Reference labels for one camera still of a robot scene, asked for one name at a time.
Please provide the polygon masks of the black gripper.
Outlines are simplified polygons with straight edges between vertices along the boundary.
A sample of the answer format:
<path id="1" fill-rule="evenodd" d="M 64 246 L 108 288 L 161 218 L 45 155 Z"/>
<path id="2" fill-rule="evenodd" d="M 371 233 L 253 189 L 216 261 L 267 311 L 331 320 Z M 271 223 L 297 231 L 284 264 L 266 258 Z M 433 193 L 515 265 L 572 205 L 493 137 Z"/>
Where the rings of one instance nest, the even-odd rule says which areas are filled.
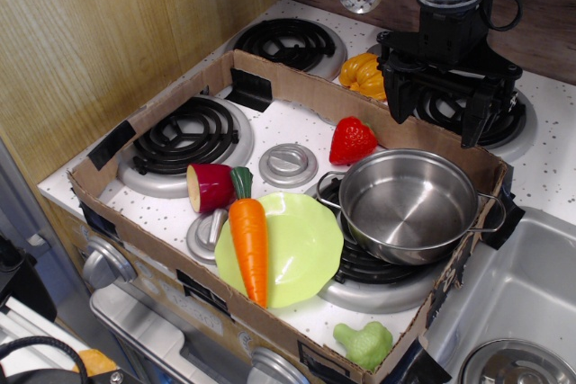
<path id="1" fill-rule="evenodd" d="M 491 4 L 469 8 L 420 7 L 417 31 L 383 31 L 380 69 L 392 118 L 402 124 L 415 111 L 424 86 L 470 95 L 464 108 L 461 147 L 475 147 L 493 114 L 500 88 L 511 93 L 522 68 L 494 51 L 488 33 Z"/>

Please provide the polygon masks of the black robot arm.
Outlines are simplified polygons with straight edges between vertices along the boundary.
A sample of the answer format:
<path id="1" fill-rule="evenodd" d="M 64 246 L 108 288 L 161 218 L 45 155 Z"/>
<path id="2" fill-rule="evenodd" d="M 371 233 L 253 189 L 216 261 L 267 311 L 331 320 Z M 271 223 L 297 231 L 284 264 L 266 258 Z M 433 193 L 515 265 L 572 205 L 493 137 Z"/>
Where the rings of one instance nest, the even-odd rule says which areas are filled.
<path id="1" fill-rule="evenodd" d="M 494 51 L 490 31 L 509 31 L 523 15 L 521 0 L 510 23 L 491 19 L 493 0 L 417 0 L 417 31 L 383 31 L 379 70 L 392 118 L 403 123 L 426 94 L 463 100 L 459 135 L 475 147 L 494 117 L 512 104 L 521 67 Z"/>

